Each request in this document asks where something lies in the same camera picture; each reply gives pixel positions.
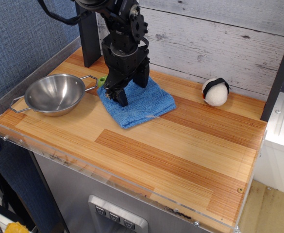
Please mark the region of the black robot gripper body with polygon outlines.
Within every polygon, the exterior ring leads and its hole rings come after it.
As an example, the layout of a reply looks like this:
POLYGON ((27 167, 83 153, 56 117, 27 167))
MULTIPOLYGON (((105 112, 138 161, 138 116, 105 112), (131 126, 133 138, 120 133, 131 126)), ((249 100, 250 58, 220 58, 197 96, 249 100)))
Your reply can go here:
POLYGON ((133 43, 133 48, 129 52, 115 47, 111 35, 102 41, 103 56, 109 70, 103 85, 108 99, 116 101, 116 91, 124 89, 130 81, 133 81, 139 67, 149 65, 149 42, 146 38, 142 38, 142 41, 145 45, 139 47, 133 43))

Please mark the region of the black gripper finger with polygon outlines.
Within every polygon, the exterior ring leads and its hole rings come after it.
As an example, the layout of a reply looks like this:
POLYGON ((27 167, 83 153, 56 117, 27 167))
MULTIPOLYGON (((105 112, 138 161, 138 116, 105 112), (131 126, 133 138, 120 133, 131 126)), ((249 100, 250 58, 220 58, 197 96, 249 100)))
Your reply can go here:
POLYGON ((127 96, 124 89, 116 91, 116 100, 122 107, 128 105, 127 96))
POLYGON ((145 88, 148 84, 149 73, 149 65, 139 67, 133 77, 133 82, 138 86, 145 88))

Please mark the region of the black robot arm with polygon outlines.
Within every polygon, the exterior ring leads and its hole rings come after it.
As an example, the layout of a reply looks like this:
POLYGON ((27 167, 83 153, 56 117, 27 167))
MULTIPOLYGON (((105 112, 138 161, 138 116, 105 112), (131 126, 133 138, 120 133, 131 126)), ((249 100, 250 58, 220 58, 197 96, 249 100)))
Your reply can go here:
POLYGON ((109 31, 101 45, 109 73, 103 85, 107 98, 127 106, 125 87, 130 81, 145 88, 150 67, 148 24, 135 0, 79 0, 84 9, 99 13, 109 31))

